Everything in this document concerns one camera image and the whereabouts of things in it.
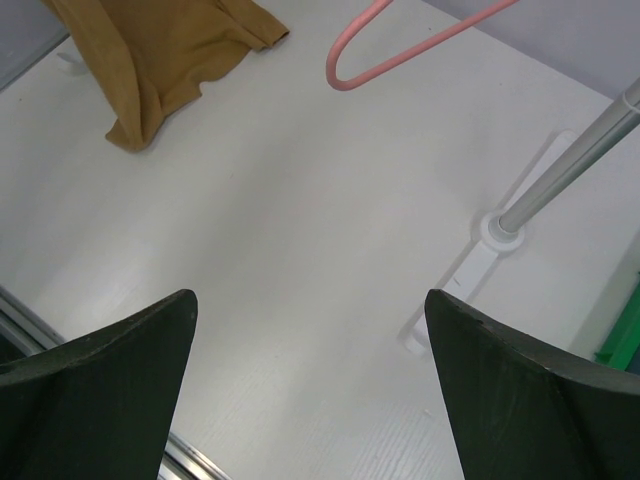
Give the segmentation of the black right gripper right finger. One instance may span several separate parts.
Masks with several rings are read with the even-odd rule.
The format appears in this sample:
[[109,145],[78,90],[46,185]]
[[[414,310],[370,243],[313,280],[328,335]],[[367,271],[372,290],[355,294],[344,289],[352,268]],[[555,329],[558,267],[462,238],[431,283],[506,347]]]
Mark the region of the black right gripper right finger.
[[467,479],[636,479],[639,378],[504,325],[443,290],[424,311]]

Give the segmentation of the brown tank top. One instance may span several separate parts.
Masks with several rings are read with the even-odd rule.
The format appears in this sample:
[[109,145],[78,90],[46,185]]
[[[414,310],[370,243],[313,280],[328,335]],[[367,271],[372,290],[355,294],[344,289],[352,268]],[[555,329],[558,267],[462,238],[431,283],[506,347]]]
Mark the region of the brown tank top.
[[253,1],[58,0],[46,7],[67,28],[111,106],[106,138],[147,148],[167,117],[201,95],[251,51],[289,30]]

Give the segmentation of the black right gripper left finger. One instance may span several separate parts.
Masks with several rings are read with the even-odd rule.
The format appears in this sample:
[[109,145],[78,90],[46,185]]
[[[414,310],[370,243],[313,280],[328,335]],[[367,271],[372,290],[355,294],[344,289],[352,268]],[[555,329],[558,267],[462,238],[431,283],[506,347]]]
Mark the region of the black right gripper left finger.
[[154,479],[195,335],[179,290],[121,321],[1,366],[4,479]]

